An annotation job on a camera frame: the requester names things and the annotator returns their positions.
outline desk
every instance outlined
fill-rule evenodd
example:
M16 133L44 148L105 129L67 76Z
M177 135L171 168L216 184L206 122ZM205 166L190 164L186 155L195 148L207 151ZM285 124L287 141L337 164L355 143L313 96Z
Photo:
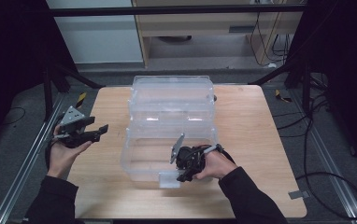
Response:
M278 0L274 4L299 4L301 0ZM134 7L249 5L250 0L132 0ZM136 16L137 30L145 65L149 62L151 38L154 36L238 35L248 40L258 63L268 62L276 35L294 34L302 12L211 13ZM231 28L243 27L239 33Z
M258 86L215 85L215 124L220 143L242 166L259 189L269 195L285 217L306 215L263 91ZM180 189L159 189L157 182L133 182L120 166L125 129L129 124L130 87L99 91L93 106L95 124L108 124L108 133L74 163L68 180L79 186L79 218L231 218L229 201L217 179L181 184Z

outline white cabinet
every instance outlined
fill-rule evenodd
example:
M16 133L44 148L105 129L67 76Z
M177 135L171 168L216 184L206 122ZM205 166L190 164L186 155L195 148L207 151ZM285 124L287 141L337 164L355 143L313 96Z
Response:
M132 6L130 0L47 2L50 8ZM143 63L134 16L56 17L55 20L77 65Z

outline person's left hand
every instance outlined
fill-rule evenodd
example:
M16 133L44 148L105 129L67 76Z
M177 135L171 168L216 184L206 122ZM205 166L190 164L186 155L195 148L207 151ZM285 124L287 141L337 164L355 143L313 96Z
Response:
M54 135L58 134L59 125L54 130ZM61 142L57 141L52 143L50 149L50 168L47 175L57 178L63 178L64 174L68 172L71 165L76 160L76 157L85 151L93 142L88 141L79 147L69 148Z

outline wooden table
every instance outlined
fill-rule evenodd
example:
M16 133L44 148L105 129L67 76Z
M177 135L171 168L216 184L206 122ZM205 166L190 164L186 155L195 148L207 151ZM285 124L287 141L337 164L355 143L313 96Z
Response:
M236 164L244 167L258 188L269 195L285 217L303 217L302 199L293 171L263 91L258 86L215 85L215 124L220 143ZM83 152L68 180L79 186L79 218L231 218L229 201L211 181L186 182L179 189L160 189L157 182L134 182L120 166L125 129L129 124L130 87L99 91L93 106L95 130L108 124L108 133Z

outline plastic bin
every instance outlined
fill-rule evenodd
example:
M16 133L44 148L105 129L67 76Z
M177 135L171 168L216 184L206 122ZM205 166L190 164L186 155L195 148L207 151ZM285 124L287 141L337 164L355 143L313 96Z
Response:
M135 77L129 111L121 167L134 181L179 188L179 171L169 160L180 135L183 146L218 143L208 77Z

